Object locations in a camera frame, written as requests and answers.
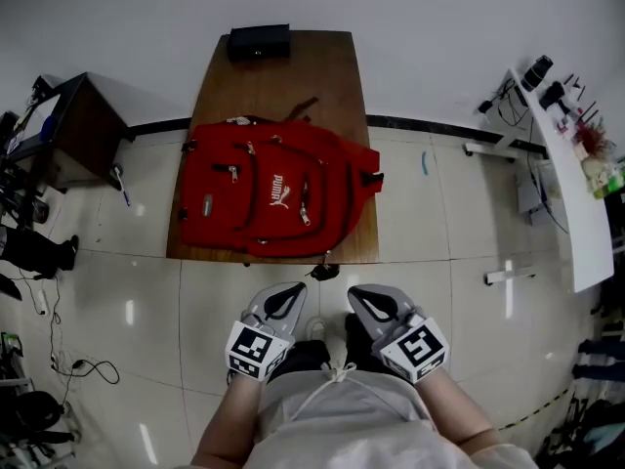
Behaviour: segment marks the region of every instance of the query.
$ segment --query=table leg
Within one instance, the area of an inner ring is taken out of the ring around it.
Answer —
[[[467,156],[478,152],[481,154],[490,154],[491,156],[501,156],[502,158],[507,158],[509,161],[515,161],[517,158],[521,157],[521,153],[518,150],[510,148],[510,144],[512,144],[515,139],[514,135],[509,135],[502,137],[496,145],[466,143],[462,145],[462,147]]]
[[[529,266],[527,268],[519,268],[517,270],[495,271],[492,273],[486,273],[484,275],[484,283],[488,286],[493,283],[499,283],[500,281],[506,281],[507,279],[515,279],[520,277],[535,277],[536,268]]]

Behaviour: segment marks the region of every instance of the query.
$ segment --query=wire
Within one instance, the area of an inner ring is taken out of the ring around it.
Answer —
[[[503,85],[503,91],[501,93],[498,92],[497,95],[494,98],[492,98],[490,101],[493,102],[497,98],[499,98],[499,104],[497,105],[497,112],[499,113],[499,117],[510,127],[518,127],[519,130],[525,131],[526,129],[519,127],[519,124],[522,122],[525,116],[529,113],[529,107],[523,112],[523,114],[519,114],[519,112],[513,105],[512,97],[510,96],[510,91],[514,88],[514,86],[515,86],[515,80],[513,78],[509,78],[508,80],[506,80],[506,83],[504,83]],[[504,114],[501,112],[501,105],[505,101],[508,102],[508,106],[510,107],[510,112],[512,113],[512,119],[513,119],[512,122],[508,121],[506,117],[504,116]]]
[[[90,366],[91,368],[89,369],[89,371],[85,372],[85,373],[74,373],[74,370],[77,368],[80,368],[84,363],[86,363],[88,366]],[[107,364],[108,366],[110,366],[113,371],[115,372],[115,375],[117,376],[117,378],[110,380],[108,377],[106,377],[101,371],[100,371],[100,366],[102,366],[103,364]],[[115,365],[113,363],[111,363],[109,360],[105,360],[103,362],[95,362],[95,363],[91,363],[89,360],[77,360],[76,362],[74,362],[74,364],[71,366],[71,372],[70,373],[66,373],[64,371],[60,371],[60,370],[55,370],[55,372],[58,375],[63,375],[65,377],[70,377],[69,380],[71,380],[72,378],[74,379],[80,379],[83,377],[87,377],[88,375],[91,375],[94,371],[96,371],[98,373],[98,375],[104,379],[105,382],[107,382],[108,384],[110,384],[111,386],[114,386],[115,384],[119,384],[119,371],[117,370],[117,368],[115,367]]]
[[[34,277],[25,277],[24,274],[21,272],[21,268],[18,268],[18,271],[20,271],[20,275],[21,277],[11,277],[9,279],[12,279],[13,281],[20,281],[23,279],[24,283],[26,283],[26,286],[28,287],[28,291],[30,292],[30,300],[32,300],[32,307],[35,309],[35,313],[37,315],[39,315],[40,317],[44,316],[44,312],[43,311],[39,311],[37,309],[37,303],[35,302],[35,296],[32,293],[32,288],[30,287],[30,283],[28,283],[29,279],[34,279]]]
[[[532,116],[531,122],[529,123],[529,141],[528,141],[529,144],[531,144],[531,136],[533,134],[533,129],[534,129],[534,117]],[[552,213],[551,208],[549,207],[549,204],[547,203],[547,200],[543,201],[543,195],[540,192],[540,189],[538,188],[538,181],[536,180],[534,173],[531,171],[531,165],[529,164],[529,151],[527,152],[527,169],[529,170],[529,175],[531,176],[531,182],[536,188],[536,192],[538,193],[538,198],[540,199],[541,203],[545,207],[545,210],[547,211],[549,216],[552,218],[552,220],[556,223],[556,226],[558,226],[562,231],[564,231],[568,235],[568,231],[565,228],[563,228],[562,224],[560,224],[558,220],[554,217],[554,214]]]
[[[37,310],[37,305],[35,304],[35,299],[32,293],[32,288],[30,287],[30,284],[28,283],[29,279],[34,279],[31,277],[25,277],[23,275],[23,272],[20,269],[20,274],[21,274],[21,278],[13,278],[16,280],[19,279],[23,279],[24,282],[26,283],[26,285],[28,286],[28,291],[30,292],[30,297],[32,299],[32,304],[33,307],[35,309],[35,313],[37,313],[37,315],[39,316],[43,316],[44,312],[41,311],[39,312]],[[63,323],[63,320],[61,319],[61,315],[59,315],[59,313],[57,312],[57,307],[59,305],[59,303],[61,302],[61,291],[59,290],[59,277],[54,277],[55,280],[55,287],[57,288],[57,300],[54,302],[54,304],[52,305],[52,315],[50,317],[50,358],[52,361],[52,370],[54,372],[56,372],[58,375],[62,375],[63,377],[68,377],[67,378],[67,383],[65,384],[65,392],[63,394],[62,397],[62,402],[61,405],[64,405],[65,400],[67,399],[67,395],[69,394],[69,384],[71,383],[71,380],[74,378],[82,378],[82,377],[87,377],[88,375],[90,375],[91,373],[93,373],[94,371],[96,371],[98,373],[98,375],[108,384],[110,385],[115,385],[119,383],[120,380],[120,376],[119,376],[119,371],[117,371],[117,368],[115,367],[115,365],[113,363],[111,363],[108,360],[102,361],[102,362],[95,362],[92,363],[89,360],[77,360],[75,361],[72,366],[71,366],[71,370],[69,371],[69,373],[62,371],[59,369],[59,363],[57,362],[56,358],[55,358],[55,325],[57,325],[59,327],[59,330],[61,331],[61,345],[63,346],[63,328],[61,327],[61,324]],[[75,370],[77,370],[78,368],[82,367],[84,364],[89,365],[91,368],[84,372],[84,373],[74,373]],[[113,371],[115,372],[116,378],[113,380],[110,380],[108,377],[106,377],[101,371],[100,371],[100,367],[102,365],[107,364],[108,366],[110,366]]]
[[[67,394],[69,393],[69,383],[71,382],[71,379],[73,378],[74,374],[74,369],[71,369],[71,373],[69,374],[69,378],[67,379],[67,385],[65,386],[65,394],[62,395],[62,402],[61,402],[61,406],[65,405],[65,400],[67,399]]]

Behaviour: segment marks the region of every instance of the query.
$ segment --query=white table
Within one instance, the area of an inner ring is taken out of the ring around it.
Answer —
[[[554,127],[551,116],[539,105],[536,90],[527,92],[521,86],[521,79],[514,68],[510,73],[520,86],[527,105],[534,117],[534,127],[542,134],[547,152],[560,185],[562,203],[570,240],[573,290],[579,292],[593,286],[614,274],[612,241],[603,200],[595,199],[588,191],[586,176],[570,141],[567,141]],[[508,148],[515,135],[505,136],[496,145],[465,144],[467,154],[480,152],[509,159],[520,155],[517,149]],[[531,277],[536,271],[523,268],[516,271],[489,273],[488,284],[512,277]]]

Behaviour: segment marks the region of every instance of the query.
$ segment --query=cable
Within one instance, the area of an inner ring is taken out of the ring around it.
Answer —
[[[515,80],[512,78],[509,78],[508,80],[506,80],[506,83],[504,83],[503,91],[501,93],[497,93],[497,95],[490,100],[490,102],[492,103],[497,98],[499,98],[499,104],[497,105],[497,112],[499,113],[499,117],[510,127],[518,127],[519,124],[522,122],[522,120],[525,118],[525,116],[529,113],[529,107],[523,112],[523,114],[519,114],[519,112],[513,105],[512,97],[510,96],[510,90],[512,90],[514,86],[515,86]],[[504,101],[507,101],[508,106],[510,107],[510,112],[512,113],[512,118],[513,118],[512,123],[508,121],[506,117],[503,115],[503,113],[501,112],[501,105],[502,103],[504,103]],[[526,130],[522,127],[518,127],[518,128],[519,130],[522,130],[522,131]]]
[[[20,281],[23,279],[24,283],[26,283],[26,286],[28,287],[28,291],[30,292],[30,299],[32,300],[32,307],[35,309],[35,313],[37,315],[39,315],[40,317],[44,316],[44,312],[43,311],[39,311],[37,309],[37,303],[35,302],[35,296],[32,293],[32,288],[30,288],[30,283],[28,283],[29,279],[34,279],[34,277],[25,277],[23,275],[23,273],[21,272],[21,268],[18,268],[18,271],[20,272],[21,277],[11,277],[9,279],[12,279],[13,281]]]
[[[39,312],[37,310],[37,305],[35,304],[35,299],[32,293],[32,288],[30,287],[30,284],[28,283],[29,279],[33,279],[33,278],[29,278],[29,277],[25,277],[23,275],[23,272],[20,269],[20,274],[22,276],[22,278],[14,278],[14,279],[23,279],[24,282],[26,283],[26,285],[28,286],[28,291],[30,292],[30,297],[32,298],[32,304],[34,306],[35,309],[35,313],[37,313],[37,315],[39,316],[43,316],[44,312]],[[108,360],[102,361],[102,362],[95,362],[92,363],[89,360],[77,360],[75,361],[72,366],[71,366],[71,370],[69,371],[69,373],[62,371],[59,369],[59,363],[57,362],[57,359],[55,358],[55,325],[57,325],[61,331],[61,341],[62,341],[62,345],[63,345],[63,328],[61,327],[61,324],[63,323],[63,320],[61,319],[61,315],[59,315],[59,313],[57,312],[57,306],[59,305],[59,303],[61,302],[61,291],[59,290],[59,277],[54,277],[55,280],[55,287],[57,288],[57,300],[54,302],[54,304],[52,305],[52,314],[50,317],[50,359],[52,361],[52,370],[57,373],[58,375],[61,375],[63,377],[68,377],[67,378],[67,383],[65,384],[65,392],[63,394],[62,397],[62,402],[61,405],[64,405],[65,400],[67,399],[67,395],[69,394],[69,384],[71,383],[71,380],[74,378],[82,378],[82,377],[87,377],[88,375],[90,375],[91,373],[93,373],[94,371],[96,371],[98,373],[98,375],[108,384],[110,385],[115,385],[119,383],[120,380],[120,376],[119,376],[119,371],[117,371],[117,368],[115,367],[115,365],[113,363],[111,363]],[[87,364],[88,366],[90,366],[91,368],[84,372],[84,373],[75,373],[75,370],[77,370],[78,368],[81,368],[84,364]],[[101,371],[100,371],[100,367],[102,365],[107,364],[108,366],[110,366],[113,371],[115,372],[116,378],[113,380],[110,380],[108,377],[106,377]]]
[[[71,379],[73,378],[73,373],[74,373],[74,369],[71,369],[71,373],[69,374],[69,378],[67,379],[67,385],[65,386],[65,394],[62,395],[62,402],[61,402],[61,406],[65,405],[65,400],[67,399],[67,394],[69,393],[69,383],[71,382]]]
[[[534,117],[532,116],[531,122],[529,123],[529,141],[528,141],[529,144],[531,144],[531,136],[533,134],[533,129],[534,129]],[[552,213],[551,208],[549,207],[549,204],[547,203],[547,200],[543,201],[543,195],[538,189],[538,181],[536,180],[534,173],[531,171],[531,165],[529,164],[529,151],[527,152],[527,169],[529,170],[529,175],[531,176],[531,182],[536,188],[536,192],[538,193],[538,198],[540,199],[541,203],[545,207],[545,210],[547,211],[549,216],[552,218],[552,220],[556,223],[556,226],[558,226],[562,231],[564,231],[568,235],[568,231],[565,228],[563,228],[563,226],[554,217],[554,214]]]
[[[88,366],[90,366],[91,368],[89,369],[89,371],[85,372],[85,373],[74,373],[74,370],[80,368],[83,364],[87,364]],[[102,366],[103,364],[107,364],[108,366],[110,366],[113,371],[115,372],[115,375],[117,376],[116,379],[114,380],[110,380],[108,377],[106,377],[101,371],[100,371],[100,366]],[[115,365],[113,363],[111,363],[109,360],[105,360],[103,362],[95,362],[95,363],[91,363],[89,360],[76,360],[74,362],[74,364],[71,366],[71,372],[70,373],[66,373],[64,371],[60,371],[60,370],[55,370],[55,372],[58,375],[63,375],[65,377],[70,377],[69,380],[71,380],[72,378],[76,378],[76,379],[80,379],[83,377],[87,377],[88,375],[91,375],[94,371],[96,371],[98,373],[98,375],[104,379],[105,382],[107,382],[108,384],[110,384],[111,386],[114,386],[115,384],[119,383],[120,377],[119,377],[119,371],[117,371],[117,368],[115,367]]]
[[[537,415],[538,413],[540,413],[541,411],[544,411],[545,409],[547,409],[550,405],[554,404],[557,400],[559,400],[562,396],[564,396],[566,393],[568,393],[568,390],[570,389],[570,387],[567,387],[566,389],[564,389],[561,393],[559,393],[555,398],[553,398],[552,400],[550,400],[549,402],[546,402],[544,405],[540,406],[537,410],[535,410],[533,413],[530,413],[529,415],[525,416],[524,418],[522,418],[521,420],[517,421],[517,422],[513,422],[512,424],[508,424],[505,425],[504,427],[500,427],[499,429],[497,429],[497,431],[505,431],[506,429],[510,429],[511,427],[515,427],[518,426],[519,424],[523,423],[525,420],[527,420],[530,417],[533,417],[534,415]]]

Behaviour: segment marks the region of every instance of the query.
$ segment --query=black shoe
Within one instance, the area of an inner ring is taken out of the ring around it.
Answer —
[[[74,261],[78,253],[78,236],[76,234],[70,240],[64,241],[62,244],[63,254],[59,262],[59,267],[63,271],[71,271],[74,269]]]
[[[577,348],[577,352],[578,353],[588,353],[588,345],[590,344],[590,341],[587,339],[584,342],[582,342],[579,347]]]

